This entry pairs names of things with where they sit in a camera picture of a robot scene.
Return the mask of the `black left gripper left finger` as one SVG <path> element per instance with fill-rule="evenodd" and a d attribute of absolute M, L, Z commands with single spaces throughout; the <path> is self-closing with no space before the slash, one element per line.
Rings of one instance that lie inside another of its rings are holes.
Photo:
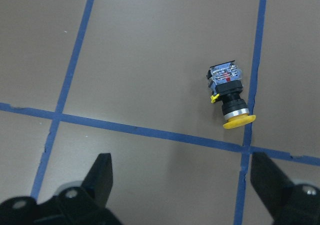
<path fill-rule="evenodd" d="M 113 167 L 110 153 L 100 153 L 81 183 L 81 187 L 101 208 L 105 208 L 113 187 Z"/>

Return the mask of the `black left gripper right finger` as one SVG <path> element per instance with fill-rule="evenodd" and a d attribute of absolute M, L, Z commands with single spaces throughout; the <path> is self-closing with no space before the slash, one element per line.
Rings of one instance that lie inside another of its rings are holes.
<path fill-rule="evenodd" d="M 290 199 L 294 183 L 264 152 L 251 158 L 250 183 L 274 220 Z"/>

